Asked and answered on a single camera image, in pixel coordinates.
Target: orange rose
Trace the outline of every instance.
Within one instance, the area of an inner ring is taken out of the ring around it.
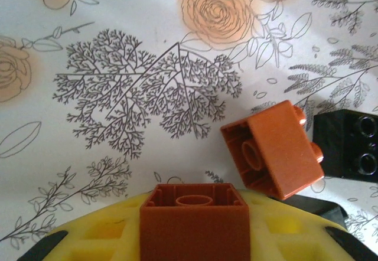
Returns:
[[[29,86],[28,57],[27,52],[16,48],[6,38],[0,38],[0,103],[19,95]]]
[[[252,38],[250,0],[183,0],[186,26],[215,49],[227,49]]]

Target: yellow plastic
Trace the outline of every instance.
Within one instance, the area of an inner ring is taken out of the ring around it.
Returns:
[[[239,193],[250,208],[252,261],[354,261],[324,230],[343,229],[339,225],[251,191]],[[139,207],[148,195],[56,228],[51,233],[69,234],[44,261],[139,261]]]

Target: orange lego brick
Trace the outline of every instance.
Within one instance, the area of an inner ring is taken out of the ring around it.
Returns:
[[[140,208],[141,261],[250,260],[249,207],[232,184],[160,184]]]
[[[286,100],[221,128],[244,185],[281,200],[320,180],[320,148],[307,139],[303,111]]]

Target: floral patterned fabric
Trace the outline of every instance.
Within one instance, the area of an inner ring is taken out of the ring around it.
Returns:
[[[378,0],[2,0],[0,252],[156,183],[243,184],[219,128],[378,113]],[[378,184],[324,178],[378,253]]]

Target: black plastic piece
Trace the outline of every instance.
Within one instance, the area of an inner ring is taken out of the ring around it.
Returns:
[[[45,236],[17,261],[43,261],[43,259],[68,235],[65,230]]]
[[[345,229],[347,228],[345,225],[345,220],[348,218],[348,214],[345,209],[337,203],[301,195],[293,195],[292,197],[281,202],[318,215],[322,218],[326,218],[329,221],[333,221],[334,223],[341,225]]]
[[[325,227],[325,231],[355,260],[378,261],[378,256],[350,233],[335,227]]]
[[[326,175],[378,182],[378,116],[346,109],[315,115],[313,141]]]

